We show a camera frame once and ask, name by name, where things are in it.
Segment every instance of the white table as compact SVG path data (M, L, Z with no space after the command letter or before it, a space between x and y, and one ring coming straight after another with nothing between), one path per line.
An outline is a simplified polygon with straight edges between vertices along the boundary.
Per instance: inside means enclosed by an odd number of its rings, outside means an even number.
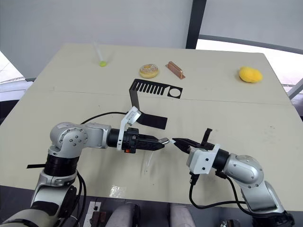
M138 93L140 108L168 117L168 123L166 130L138 123L133 127L157 138L195 141L201 141L207 127L212 128L212 143L256 158L284 207L303 210L303 124L263 54L109 45L100 48L108 61L104 68L98 66L91 45L63 46L0 126L1 185L34 189L41 170L26 170L26 166L45 162L52 127L64 121L80 123L109 111L128 111L128 89L135 78L140 79L139 68L155 63L160 74L151 80L182 87L181 98ZM184 80L165 67L168 61L182 68ZM259 69L264 79L256 84L241 81L237 76L241 66ZM94 122L118 128L121 119L120 115L108 115ZM189 203L187 154L169 144L154 153L144 172L150 154L84 149L78 170L86 181L88 195ZM113 188L120 194L111 193ZM233 200L233 194L229 183L212 171L200 177L194 200L208 204Z

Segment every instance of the yellow lemon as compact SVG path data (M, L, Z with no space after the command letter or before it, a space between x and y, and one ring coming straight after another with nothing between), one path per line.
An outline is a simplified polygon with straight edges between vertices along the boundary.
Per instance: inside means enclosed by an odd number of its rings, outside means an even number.
M250 67L241 67L239 76L245 82L256 83L263 79L262 73Z

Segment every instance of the orange object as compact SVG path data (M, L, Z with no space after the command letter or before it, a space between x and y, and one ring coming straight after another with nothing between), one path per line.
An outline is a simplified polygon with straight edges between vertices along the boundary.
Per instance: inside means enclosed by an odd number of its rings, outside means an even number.
M172 61L169 61L169 63L166 65L166 67L169 68L169 70L172 71L180 79L185 78L185 76L183 75L182 69L180 69L178 67L178 65L176 65Z

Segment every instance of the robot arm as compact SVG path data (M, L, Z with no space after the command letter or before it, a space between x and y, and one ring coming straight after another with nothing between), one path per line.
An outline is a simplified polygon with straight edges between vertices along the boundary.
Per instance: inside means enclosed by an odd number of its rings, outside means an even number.
M4 227L53 227L67 218L75 208L76 188L72 186L77 177L77 162L84 148L115 147L126 153L136 149L158 150L168 139L158 140L149 135L139 134L138 129L128 128L140 116L133 107L121 121L120 130L98 123L73 124L63 122L56 125L50 138L47 160L41 171L31 208L22 210L4 221Z
M294 225L292 216L283 208L273 187L264 181L259 162L250 156L238 156L222 150L219 144L208 143L211 131L206 130L201 144L189 139L173 138L174 144L189 154L187 166L191 174L197 176L195 181L199 174L209 174L211 168L214 168L217 173L223 172L233 178L240 186L242 196L254 218L254 226Z

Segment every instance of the donut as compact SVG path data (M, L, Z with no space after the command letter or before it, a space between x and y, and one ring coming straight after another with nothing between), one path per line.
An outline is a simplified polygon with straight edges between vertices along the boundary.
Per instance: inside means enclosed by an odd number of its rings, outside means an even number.
M158 75L159 69L155 64L147 64L140 68L139 73L143 78L153 78Z

